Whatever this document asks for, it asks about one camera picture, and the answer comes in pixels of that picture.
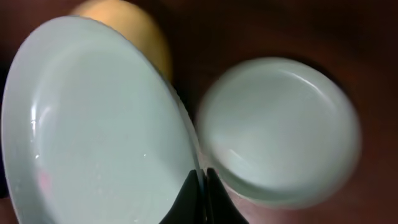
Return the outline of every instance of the small white bowl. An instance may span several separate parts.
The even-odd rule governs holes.
[[[271,207],[321,202],[347,180],[360,152],[358,119],[345,94],[284,58],[228,70],[206,94],[197,124],[227,185]]]

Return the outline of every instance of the white dish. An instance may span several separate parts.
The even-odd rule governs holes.
[[[20,47],[2,104],[19,223],[158,223],[195,169],[166,83],[128,40],[61,17]]]
[[[260,58],[231,68],[206,94],[199,137],[221,178],[272,207],[322,201],[349,177],[359,124],[343,92],[293,60]]]

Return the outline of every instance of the yellow object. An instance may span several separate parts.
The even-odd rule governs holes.
[[[120,0],[90,0],[72,14],[100,21],[118,31],[171,81],[172,63],[165,37],[151,16],[138,6]]]

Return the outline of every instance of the dark wooden table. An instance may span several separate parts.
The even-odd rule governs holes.
[[[82,0],[0,2],[0,62],[7,68],[41,23]],[[398,2],[394,0],[137,0],[163,28],[174,85],[195,117],[209,86],[249,58],[290,57],[325,72],[351,98],[363,156],[326,202],[286,211],[239,202],[251,223],[398,223]]]

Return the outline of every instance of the white bowl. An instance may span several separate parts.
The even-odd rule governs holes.
[[[179,106],[111,28],[80,17],[41,25],[14,58],[2,104],[19,223],[160,222],[198,168]]]
[[[205,153],[238,194],[272,207],[318,203],[352,173],[359,124],[344,93],[284,58],[231,68],[206,94],[197,125]]]

